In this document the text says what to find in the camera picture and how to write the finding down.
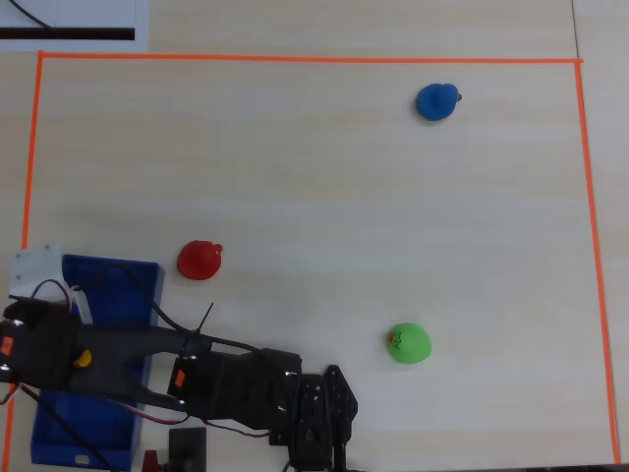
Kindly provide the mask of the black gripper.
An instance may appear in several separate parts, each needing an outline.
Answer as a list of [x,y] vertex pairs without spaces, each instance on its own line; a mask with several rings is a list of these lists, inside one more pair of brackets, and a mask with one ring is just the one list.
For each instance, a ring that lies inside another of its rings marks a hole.
[[12,297],[2,315],[2,346],[15,347],[20,339],[75,346],[80,318],[64,304],[30,297]]

